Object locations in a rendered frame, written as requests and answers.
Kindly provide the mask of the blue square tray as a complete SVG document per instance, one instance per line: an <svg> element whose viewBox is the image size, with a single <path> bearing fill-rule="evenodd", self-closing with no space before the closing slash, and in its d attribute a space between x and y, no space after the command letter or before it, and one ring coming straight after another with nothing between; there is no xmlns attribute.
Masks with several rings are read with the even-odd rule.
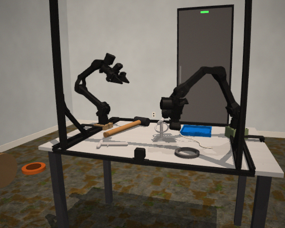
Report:
<svg viewBox="0 0 285 228"><path fill-rule="evenodd" d="M211 126L183 125L180 133L185 136L211 137Z"/></svg>

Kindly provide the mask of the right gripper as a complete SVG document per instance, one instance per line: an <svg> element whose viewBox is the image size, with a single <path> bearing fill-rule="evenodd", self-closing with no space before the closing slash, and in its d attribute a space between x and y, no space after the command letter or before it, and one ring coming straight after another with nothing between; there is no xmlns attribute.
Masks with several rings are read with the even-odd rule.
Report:
<svg viewBox="0 0 285 228"><path fill-rule="evenodd" d="M172 108L173 118L169 119L170 123L170 129L171 130L181 130L181 123L179 122L179 119L181 119L180 115L183 113L182 111L177 112Z"/></svg>

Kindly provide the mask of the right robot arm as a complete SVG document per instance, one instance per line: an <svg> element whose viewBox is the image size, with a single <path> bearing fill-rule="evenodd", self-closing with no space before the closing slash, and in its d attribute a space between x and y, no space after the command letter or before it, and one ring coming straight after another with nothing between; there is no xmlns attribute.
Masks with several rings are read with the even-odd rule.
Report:
<svg viewBox="0 0 285 228"><path fill-rule="evenodd" d="M187 81L175 87L173 93L169 98L161 97L160 109L162 110L162 117L173 118L172 108L177 112L182 111L184 105L189 104L186 98L182 98L185 97L190 88L207 73L210 73L213 78L219 83L220 88L227 101L227 106L225 108L227 110L227 113L230 114L230 117L232 117L229 127L236 129L240 113L240 105L234 99L234 96L226 80L226 70L222 66L201 67Z"/></svg>

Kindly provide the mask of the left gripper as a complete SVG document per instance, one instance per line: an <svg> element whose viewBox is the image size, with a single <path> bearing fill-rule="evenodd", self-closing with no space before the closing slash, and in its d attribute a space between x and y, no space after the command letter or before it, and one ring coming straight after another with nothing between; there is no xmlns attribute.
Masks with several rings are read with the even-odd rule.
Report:
<svg viewBox="0 0 285 228"><path fill-rule="evenodd" d="M109 73L109 74L108 74ZM118 71L116 71L115 73L111 71L111 67L109 67L106 71L106 75L108 75L106 77L106 81L108 82L112 82L112 83L118 83L118 84L123 84L124 83L128 83L129 81L126 78L126 72L120 72L120 74L118 75Z"/></svg>

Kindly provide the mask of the black rubber mallet with wooden handle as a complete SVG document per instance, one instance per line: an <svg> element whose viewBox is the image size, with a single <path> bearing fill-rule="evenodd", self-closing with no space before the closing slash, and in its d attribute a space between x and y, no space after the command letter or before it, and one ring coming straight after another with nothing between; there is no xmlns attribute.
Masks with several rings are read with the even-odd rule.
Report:
<svg viewBox="0 0 285 228"><path fill-rule="evenodd" d="M120 126L118 128L114 128L114 129L109 130L107 132L104 132L103 136L104 137L109 137L109 136L112 136L112 135L117 134L119 132L122 132L124 130L127 130L129 128L135 127L137 125L149 126L150 125L150 119L149 118L145 118L145 117L138 117L138 116L136 116L136 117L134 117L133 122L131 122L129 124L126 124L126 125L123 125L123 126Z"/></svg>

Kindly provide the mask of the white rounded cylinder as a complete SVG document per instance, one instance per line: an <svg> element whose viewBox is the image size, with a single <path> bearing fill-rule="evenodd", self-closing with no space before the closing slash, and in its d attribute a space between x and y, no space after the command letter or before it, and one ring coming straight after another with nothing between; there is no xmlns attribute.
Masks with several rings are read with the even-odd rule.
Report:
<svg viewBox="0 0 285 228"><path fill-rule="evenodd" d="M160 120L157 122L157 124L160 125L164 120L165 120L164 118L160 119Z"/></svg>

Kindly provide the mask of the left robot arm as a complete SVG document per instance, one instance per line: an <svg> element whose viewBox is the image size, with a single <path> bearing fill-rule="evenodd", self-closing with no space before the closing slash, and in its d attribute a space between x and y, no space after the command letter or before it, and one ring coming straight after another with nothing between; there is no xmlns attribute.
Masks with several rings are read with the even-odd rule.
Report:
<svg viewBox="0 0 285 228"><path fill-rule="evenodd" d="M91 66L88 67L85 71L83 71L81 74L78 75L77 80L75 82L74 90L81 95L84 95L89 101L91 101L96 107L97 112L96 115L98 116L99 122L97 124L105 125L108 124L108 114L111 110L109 104L107 104L105 101L101 102L98 100L94 95L92 95L87 87L86 87L86 77L88 77L91 73L99 69L99 73L105 73L107 69L110 67L110 65L113 64L115 60L115 56L111 55L109 53L106 53L106 56L104 60L101 59L95 59ZM116 63L113 68L111 68L112 72L121 70L123 68L123 65L121 63ZM82 81L82 84L79 84Z"/></svg>

